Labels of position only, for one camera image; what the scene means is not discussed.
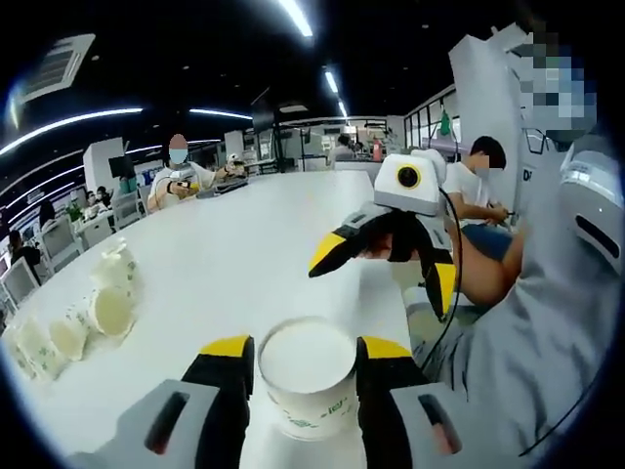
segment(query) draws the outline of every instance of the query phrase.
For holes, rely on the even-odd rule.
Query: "ceiling vent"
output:
[[[95,34],[82,34],[58,41],[21,84],[21,103],[69,88],[94,39]]]

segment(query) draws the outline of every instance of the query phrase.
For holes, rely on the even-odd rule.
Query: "white table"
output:
[[[131,225],[119,235],[127,239],[147,290],[134,329],[119,348],[73,363],[45,388],[22,378],[12,365],[26,408],[62,454],[94,451],[113,437],[125,409],[163,380],[180,379],[200,348],[222,337],[249,333],[258,346],[279,321],[321,315],[354,336],[376,335],[409,347],[389,263],[351,260],[333,274],[308,278],[322,237],[371,197],[371,183],[361,171],[277,174]],[[89,272],[107,246],[98,244],[74,260],[25,307],[44,323],[61,315],[91,291]],[[265,389],[256,367],[240,467],[295,467],[295,460],[298,468],[306,467],[301,451],[314,447],[270,428]],[[329,445],[334,447],[326,444],[324,454],[342,464],[337,467],[353,467],[346,466],[346,457],[363,457],[357,436]],[[317,454],[311,467],[318,462]],[[325,467],[335,466],[330,461]]]

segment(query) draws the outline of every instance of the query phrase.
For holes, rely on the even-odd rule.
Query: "black cable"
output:
[[[540,437],[538,440],[536,440],[531,447],[529,447],[529,448],[525,449],[523,452],[521,452],[519,454],[519,457],[523,457],[523,456],[527,455],[530,451],[532,451],[538,445],[543,443],[545,441],[545,439],[548,436],[550,436],[552,433],[554,433],[554,431],[556,431],[556,429],[558,427],[560,427],[560,425],[566,420],[566,418],[570,415],[570,413],[573,412],[577,408],[577,406],[581,404],[581,402],[584,400],[584,398],[586,398],[586,395],[588,394],[588,392],[591,390],[591,388],[595,384],[595,381],[597,381],[597,376],[599,376],[599,372],[598,371],[597,371],[597,373],[595,373],[595,377],[590,382],[590,384],[582,392],[582,394],[579,397],[579,399],[575,402],[575,404],[573,404],[573,406],[568,410],[568,412],[560,420],[558,420],[558,423],[556,425],[554,425],[553,427],[551,427],[549,430],[547,430],[545,432],[545,434],[542,437]]]
[[[453,317],[456,314],[456,309],[458,308],[458,299],[460,298],[460,285],[462,285],[462,234],[460,233],[460,220],[458,219],[458,214],[456,213],[456,209],[453,206],[453,203],[451,202],[449,195],[447,195],[447,192],[445,192],[442,188],[438,188],[438,190],[447,199],[447,203],[449,204],[449,207],[451,208],[451,211],[453,213],[453,218],[456,222],[456,229],[458,230],[458,282],[457,282],[457,291],[456,291],[456,301],[453,304],[453,309],[451,310],[451,313],[449,314],[449,319],[447,320],[447,324],[445,325],[445,328],[442,330],[442,333],[438,337],[437,342],[434,344],[434,347],[432,347],[432,350],[426,356],[426,359],[423,361],[423,364],[421,365],[421,369],[423,370],[425,370],[426,366],[428,365],[428,362],[430,361],[430,358],[434,354],[434,351],[437,349],[438,345],[442,341],[442,338],[447,333],[447,330],[449,329],[451,322],[453,321]]]

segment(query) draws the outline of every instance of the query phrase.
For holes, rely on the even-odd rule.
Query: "wall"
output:
[[[456,86],[462,141],[489,135],[507,156],[503,172],[491,175],[496,198],[514,207],[519,180],[521,106],[514,92],[506,54],[495,41],[465,36],[449,53]]]
[[[124,144],[121,137],[90,144],[83,155],[85,182],[88,191],[95,192],[99,186],[108,190],[119,187],[119,178],[113,178],[108,160],[122,156]]]

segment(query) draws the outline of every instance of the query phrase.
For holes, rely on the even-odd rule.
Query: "person's leg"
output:
[[[467,225],[462,233],[479,252],[495,261],[503,260],[512,242],[511,234],[488,225]]]

